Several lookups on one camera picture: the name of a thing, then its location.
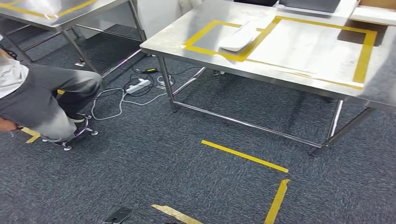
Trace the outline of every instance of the jeans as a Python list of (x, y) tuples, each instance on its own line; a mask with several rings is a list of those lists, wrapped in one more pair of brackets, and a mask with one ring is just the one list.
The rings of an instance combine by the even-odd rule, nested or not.
[[(76, 125), (67, 114), (83, 109), (98, 93), (102, 78), (91, 71), (33, 65), (25, 82), (0, 98), (0, 117), (41, 134), (50, 142), (74, 138)], [(56, 99), (54, 92), (65, 93)]]

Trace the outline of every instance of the gray carpet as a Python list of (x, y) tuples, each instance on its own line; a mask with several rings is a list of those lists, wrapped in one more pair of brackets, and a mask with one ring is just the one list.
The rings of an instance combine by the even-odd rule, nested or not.
[[(127, 32), (119, 26), (112, 29)], [(31, 50), (41, 58), (37, 63), (77, 69), (73, 48), (61, 37), (52, 41), (49, 47)], [(102, 34), (80, 44), (100, 70), (137, 48), (135, 42)], [(109, 87), (124, 85), (136, 60), (108, 76)], [(191, 67), (171, 60), (167, 65), (170, 73)], [(156, 58), (145, 57), (134, 66), (158, 64)], [(197, 70), (174, 76), (176, 86)], [(155, 88), (127, 100), (144, 103), (162, 93)], [(95, 114), (117, 114), (119, 99), (120, 93), (100, 98)], [(315, 141), (323, 141), (335, 108), (319, 96), (231, 74), (214, 77), (210, 70), (177, 99)], [(340, 125), (361, 109), (346, 104)], [(14, 137), (0, 133), (0, 220), (101, 223), (125, 206), (133, 210), (127, 224), (181, 223), (151, 207), (158, 204), (205, 224), (260, 224), (280, 181), (288, 178), (277, 224), (396, 223), (394, 114), (376, 112), (313, 158), (308, 155), (313, 148), (303, 144), (188, 109), (172, 113), (166, 97), (147, 106), (124, 104), (123, 110), (114, 119), (93, 120), (100, 134), (77, 139), (69, 152), (40, 140), (26, 144), (29, 136), (22, 132)], [(202, 145), (202, 139), (290, 172)]]

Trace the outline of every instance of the stainless steel table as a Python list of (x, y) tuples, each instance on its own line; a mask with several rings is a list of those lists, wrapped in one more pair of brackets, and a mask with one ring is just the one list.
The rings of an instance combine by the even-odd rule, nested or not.
[[(77, 52), (81, 55), (84, 62), (95, 72), (98, 72), (96, 68), (92, 65), (90, 60), (85, 56), (83, 51), (78, 47), (78, 45), (74, 42), (73, 38), (67, 32), (68, 29), (73, 26), (79, 26), (82, 28), (92, 29), (99, 32), (104, 32), (107, 34), (115, 35), (118, 37), (124, 37), (127, 39), (135, 40), (133, 38), (123, 36), (120, 34), (115, 34), (112, 32), (107, 32), (104, 30), (91, 28), (87, 26), (78, 25), (79, 22), (84, 21), (84, 19), (90, 16), (96, 16), (106, 10), (109, 10), (113, 7), (118, 6), (124, 2), (128, 2), (132, 17), (135, 21), (136, 27), (138, 29), (140, 38), (142, 41), (146, 40), (146, 35), (141, 28), (141, 23), (139, 21), (139, 17), (137, 15), (135, 2), (132, 0), (45, 0), (45, 1), (36, 1), (36, 0), (1, 0), (0, 3), (0, 13), (4, 17), (16, 20), (28, 25), (32, 25), (35, 27), (43, 28), (50, 31), (56, 31), (57, 33), (46, 38), (40, 43), (49, 40), (50, 38), (55, 37), (58, 34), (63, 34), (65, 38), (73, 45), (73, 47), (77, 50)], [(27, 58), (30, 57), (25, 53), (26, 49), (21, 49), (16, 43), (14, 43), (10, 38), (9, 41), (15, 45)], [(118, 67), (123, 65), (133, 56), (138, 54), (140, 50), (128, 56), (125, 60), (102, 74), (103, 77), (109, 75), (111, 72), (116, 70)]]
[[(247, 21), (256, 25), (257, 38), (237, 54), (219, 49), (219, 42)], [(388, 27), (374, 46), (376, 32), (346, 27), (346, 22), (347, 18), (211, 0), (145, 41), (141, 49), (158, 56), (173, 112), (187, 107), (313, 146), (317, 149), (312, 155), (319, 155), (376, 109), (396, 110), (396, 28)], [(359, 33), (364, 42), (344, 41), (341, 32)], [(203, 68), (172, 90), (164, 57)], [(205, 68), (337, 99), (326, 141), (311, 142), (176, 101)], [(366, 109), (335, 132), (344, 102)]]

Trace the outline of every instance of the gold tape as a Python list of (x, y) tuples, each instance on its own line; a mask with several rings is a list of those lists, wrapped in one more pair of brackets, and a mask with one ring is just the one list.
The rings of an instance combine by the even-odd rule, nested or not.
[(271, 33), (271, 31), (275, 28), (277, 23), (279, 23), (280, 20), (274, 19), (270, 25), (266, 29), (260, 29), (258, 28), (257, 31), (260, 31), (260, 34), (246, 47), (243, 48), (243, 50), (238, 54), (238, 55), (232, 55), (228, 54), (225, 52), (218, 52), (218, 51), (213, 51), (209, 49), (204, 49), (200, 47), (193, 46), (193, 44), (201, 39), (205, 34), (207, 34), (211, 29), (213, 29), (217, 25), (223, 25), (223, 26), (229, 26), (229, 27), (235, 27), (235, 28), (240, 28), (241, 25), (239, 24), (234, 24), (234, 23), (229, 23), (229, 22), (223, 22), (219, 20), (213, 20), (210, 22), (206, 27), (204, 27), (202, 30), (198, 31), (194, 36), (192, 36), (189, 40), (187, 40), (184, 43), (184, 46), (186, 50), (191, 50), (195, 51), (198, 53), (202, 54), (207, 54), (207, 55), (221, 55), (226, 59), (233, 60), (233, 61), (238, 61), (238, 62), (243, 62), (245, 61), (249, 55), (259, 46), (259, 44), (264, 40), (264, 38)]
[(74, 12), (74, 11), (76, 11), (76, 10), (79, 10), (79, 9), (81, 9), (81, 8), (84, 8), (85, 6), (88, 6), (88, 5), (90, 5), (90, 4), (92, 4), (92, 3), (96, 2), (96, 1), (98, 1), (98, 0), (90, 0), (90, 1), (87, 1), (87, 2), (85, 2), (85, 3), (83, 3), (83, 4), (81, 4), (81, 5), (78, 5), (78, 6), (75, 6), (75, 7), (73, 7), (73, 8), (70, 8), (70, 9), (68, 9), (68, 10), (66, 10), (66, 11), (60, 12), (60, 13), (58, 14), (58, 16), (61, 17), (61, 16), (63, 16), (63, 15), (72, 13), (72, 12)]
[(23, 8), (12, 6), (13, 4), (16, 4), (16, 3), (19, 3), (19, 2), (22, 2), (22, 1), (24, 1), (24, 0), (16, 0), (16, 1), (13, 1), (13, 2), (8, 3), (8, 4), (0, 3), (0, 7), (1, 8), (6, 8), (6, 9), (9, 9), (9, 10), (12, 10), (12, 11), (16, 11), (18, 13), (34, 15), (34, 16), (38, 16), (38, 17), (41, 17), (41, 18), (46, 18), (46, 19), (52, 20), (52, 19), (54, 19), (56, 17), (61, 17), (61, 16), (64, 16), (66, 14), (72, 13), (72, 12), (74, 12), (76, 10), (79, 10), (81, 8), (84, 8), (85, 6), (88, 6), (88, 5), (94, 3), (94, 2), (96, 2), (98, 0), (87, 1), (87, 2), (85, 2), (83, 4), (80, 4), (78, 6), (72, 7), (70, 9), (68, 9), (68, 10), (63, 11), (63, 12), (60, 12), (57, 15), (45, 15), (45, 14), (41, 14), (41, 13), (33, 12), (33, 11), (30, 11), (30, 10), (26, 10), (26, 9), (23, 9)]
[[(366, 74), (367, 74), (367, 69), (368, 69), (368, 63), (370, 61), (371, 53), (374, 47), (375, 39), (377, 36), (377, 32), (371, 31), (371, 30), (366, 30), (366, 29), (359, 29), (359, 28), (353, 28), (353, 27), (346, 27), (346, 26), (339, 26), (339, 25), (333, 25), (333, 24), (327, 24), (327, 23), (322, 23), (322, 22), (315, 22), (315, 21), (309, 21), (309, 20), (301, 20), (301, 19), (296, 19), (296, 18), (290, 18), (290, 17), (284, 17), (284, 16), (276, 16), (274, 20), (267, 26), (265, 29), (257, 29), (257, 31), (261, 31), (260, 35), (249, 45), (247, 45), (238, 55), (231, 55), (227, 54), (224, 52), (217, 52), (209, 49), (204, 49), (200, 47), (193, 46), (193, 44), (198, 41), (200, 38), (202, 38), (205, 34), (207, 34), (211, 29), (213, 29), (216, 25), (224, 25), (224, 26), (231, 26), (231, 27), (236, 27), (239, 28), (241, 25), (239, 24), (234, 24), (234, 23), (229, 23), (229, 22), (223, 22), (223, 21), (218, 21), (214, 20), (210, 22), (206, 27), (204, 27), (202, 30), (198, 31), (192, 38), (187, 40), (184, 45), (186, 50), (191, 50), (195, 51), (201, 54), (207, 54), (207, 55), (221, 55), (226, 59), (229, 60), (234, 60), (238, 62), (243, 62), (243, 61), (251, 61), (251, 62), (256, 62), (256, 63), (263, 63), (263, 64), (268, 64), (268, 65), (273, 65), (281, 68), (286, 68), (283, 66), (279, 66), (276, 64), (270, 64), (270, 63), (265, 63), (265, 62), (259, 62), (255, 60), (250, 60), (248, 59), (249, 55), (257, 48), (257, 46), (267, 37), (268, 34), (272, 32), (272, 30), (279, 24), (281, 20), (289, 20), (289, 21), (296, 21), (296, 22), (301, 22), (301, 23), (307, 23), (311, 25), (318, 25), (318, 26), (324, 26), (324, 27), (330, 27), (330, 28), (338, 28), (342, 30), (348, 30), (348, 31), (353, 31), (353, 32), (359, 32), (359, 33), (365, 33), (366, 37), (363, 43), (363, 47), (359, 56), (358, 63), (356, 65), (356, 70), (354, 74), (353, 81), (356, 83), (364, 84), (365, 79), (366, 79)], [(362, 90), (363, 87), (361, 86), (355, 86), (355, 85), (349, 85), (349, 84), (344, 84), (344, 83), (338, 83), (334, 81), (329, 81), (326, 79), (321, 79), (321, 78), (314, 78), (310, 77), (308, 75), (304, 75), (301, 73), (290, 73), (294, 75), (299, 75), (303, 77), (308, 77), (308, 78), (313, 78), (316, 80), (328, 82), (328, 83), (333, 83), (333, 84), (338, 84), (350, 88), (355, 88), (358, 90)]]
[(173, 216), (177, 220), (180, 220), (186, 224), (202, 224), (202, 222), (197, 221), (197, 220), (195, 220), (195, 219), (193, 219), (193, 218), (191, 218), (177, 210), (174, 210), (173, 208), (171, 208), (169, 206), (160, 206), (160, 205), (153, 204), (153, 205), (151, 205), (151, 207), (156, 208), (167, 215)]
[(7, 4), (9, 4), (9, 5), (15, 5), (15, 4), (18, 4), (18, 3), (23, 2), (23, 1), (24, 1), (24, 0), (15, 0), (15, 1), (12, 1), (12, 2), (7, 3)]
[(274, 164), (274, 163), (270, 163), (270, 162), (267, 162), (267, 161), (264, 161), (264, 160), (255, 158), (255, 157), (253, 157), (253, 156), (250, 156), (250, 155), (247, 155), (247, 154), (244, 154), (244, 153), (241, 153), (241, 152), (232, 150), (232, 149), (230, 149), (230, 148), (226, 148), (226, 147), (224, 147), (224, 146), (220, 146), (220, 145), (211, 143), (211, 142), (206, 141), (206, 140), (202, 140), (201, 143), (204, 144), (204, 145), (207, 145), (207, 146), (211, 146), (211, 147), (216, 148), (216, 149), (220, 149), (220, 150), (222, 150), (222, 151), (224, 151), (224, 152), (228, 152), (228, 153), (231, 153), (231, 154), (240, 156), (240, 157), (242, 157), (242, 158), (245, 158), (245, 159), (248, 159), (248, 160), (257, 162), (257, 163), (262, 164), (262, 165), (264, 165), (264, 166), (271, 167), (271, 168), (273, 168), (273, 169), (277, 169), (277, 170), (282, 171), (282, 172), (285, 172), (285, 173), (288, 173), (288, 172), (289, 172), (288, 169), (283, 168), (283, 167), (281, 167), (281, 166), (278, 166), (278, 165), (276, 165), (276, 164)]
[(38, 17), (41, 17), (41, 18), (45, 18), (45, 19), (48, 19), (48, 18), (52, 19), (53, 18), (51, 16), (46, 16), (46, 15), (41, 14), (41, 13), (36, 13), (36, 12), (29, 11), (29, 10), (26, 10), (26, 9), (23, 9), (23, 8), (14, 7), (14, 6), (11, 6), (9, 4), (0, 3), (0, 7), (1, 8), (6, 8), (6, 9), (9, 9), (9, 10), (18, 12), (18, 13), (34, 15), (34, 16), (38, 16)]
[(315, 79), (315, 80), (325, 81), (325, 82), (328, 82), (328, 83), (338, 84), (338, 85), (342, 85), (342, 86), (346, 86), (346, 87), (350, 87), (350, 88), (354, 88), (354, 89), (358, 89), (358, 90), (362, 90), (363, 89), (363, 87), (357, 86), (357, 85), (350, 85), (350, 84), (334, 82), (334, 81), (330, 81), (330, 80), (326, 80), (326, 79), (322, 79), (322, 78), (315, 78), (315, 77), (312, 77), (310, 75), (305, 74), (305, 73), (309, 73), (309, 72), (306, 72), (306, 71), (296, 70), (296, 69), (292, 69), (292, 68), (287, 68), (287, 67), (274, 65), (274, 64), (270, 64), (270, 63), (266, 63), (266, 62), (260, 62), (260, 61), (256, 61), (256, 60), (251, 60), (251, 59), (246, 59), (246, 61), (247, 62), (266, 64), (266, 65), (272, 65), (272, 66), (276, 66), (276, 67), (280, 67), (280, 68), (284, 68), (284, 69), (289, 69), (289, 70), (294, 70), (296, 72), (281, 71), (281, 72), (286, 72), (286, 73), (293, 74), (293, 75), (298, 75), (298, 76), (303, 76), (303, 77), (306, 77), (306, 78), (311, 78), (311, 79)]
[(368, 69), (368, 63), (370, 61), (371, 52), (377, 38), (377, 32), (367, 31), (366, 37), (364, 38), (363, 47), (361, 49), (358, 64), (356, 65), (356, 71), (354, 76), (354, 82), (362, 83), (366, 81), (366, 74)]
[(26, 141), (26, 143), (33, 143), (41, 136), (40, 133), (32, 131), (32, 130), (28, 129), (27, 127), (24, 127), (21, 131), (23, 131), (26, 134), (30, 134), (32, 136), (29, 140)]
[(287, 191), (287, 183), (290, 180), (282, 180), (279, 185), (278, 191), (276, 192), (275, 198), (271, 204), (271, 208), (268, 211), (267, 216), (265, 217), (264, 224), (274, 224), (276, 216), (278, 215), (278, 211), (281, 208), (281, 204), (283, 198)]

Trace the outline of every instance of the white shirt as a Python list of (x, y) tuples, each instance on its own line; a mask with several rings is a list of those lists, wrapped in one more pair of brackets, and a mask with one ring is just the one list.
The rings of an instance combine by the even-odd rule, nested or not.
[(19, 61), (0, 56), (0, 98), (17, 90), (28, 76), (29, 69)]

